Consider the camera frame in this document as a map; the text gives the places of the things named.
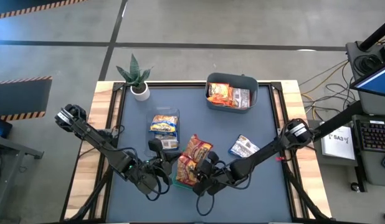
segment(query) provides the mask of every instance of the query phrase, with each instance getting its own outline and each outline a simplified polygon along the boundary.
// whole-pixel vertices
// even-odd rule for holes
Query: snack bag
[[[250,93],[249,90],[233,88],[232,89],[232,103],[234,108],[242,109],[250,106]]]
[[[227,83],[209,83],[208,100],[217,105],[230,105],[229,102],[229,84]]]
[[[259,147],[254,145],[251,141],[249,141],[249,139],[240,134],[234,145],[229,149],[229,153],[241,158],[246,158],[258,150]]]
[[[212,147],[213,145],[211,143],[199,140],[198,136],[194,134],[191,136],[183,154],[190,157],[194,162],[199,162],[201,159],[205,159]]]
[[[176,180],[180,183],[193,186],[197,182],[197,178],[194,175],[194,169],[197,163],[188,156],[182,155],[178,159],[178,173]]]
[[[163,149],[177,149],[179,147],[177,136],[167,134],[155,134],[154,137],[161,140]]]
[[[177,116],[155,115],[150,126],[150,131],[155,134],[172,133],[172,135],[175,136],[178,119]]]

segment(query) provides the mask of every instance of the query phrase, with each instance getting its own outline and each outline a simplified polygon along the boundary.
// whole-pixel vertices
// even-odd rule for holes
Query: clear plastic container
[[[151,123],[155,117],[155,115],[168,115],[168,116],[177,116],[178,123],[176,126],[177,131],[177,140],[178,140],[178,148],[177,149],[164,149],[164,151],[171,151],[171,152],[177,152],[180,151],[180,112],[177,108],[171,108],[171,107],[158,107],[154,108],[152,110],[149,110],[147,112],[147,122],[146,122],[146,147],[144,154],[148,157],[154,157],[156,156],[156,153],[151,151],[148,147],[148,141],[155,138],[154,133],[149,132]]]

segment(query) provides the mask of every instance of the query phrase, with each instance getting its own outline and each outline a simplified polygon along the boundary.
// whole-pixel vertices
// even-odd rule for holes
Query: potted plant
[[[140,73],[140,67],[135,56],[131,55],[130,71],[127,72],[119,66],[116,66],[120,75],[126,80],[126,83],[130,85],[130,91],[134,94],[136,100],[145,101],[150,97],[150,89],[145,82],[150,76],[151,69],[145,70]]]

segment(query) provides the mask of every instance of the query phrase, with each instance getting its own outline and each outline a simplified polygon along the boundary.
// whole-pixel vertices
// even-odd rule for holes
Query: white pot
[[[132,86],[130,87],[131,93],[135,96],[136,100],[138,101],[145,101],[150,97],[150,89],[148,88],[148,85],[146,82],[144,82],[144,84],[145,84],[145,91],[143,93],[135,93],[133,91]]]

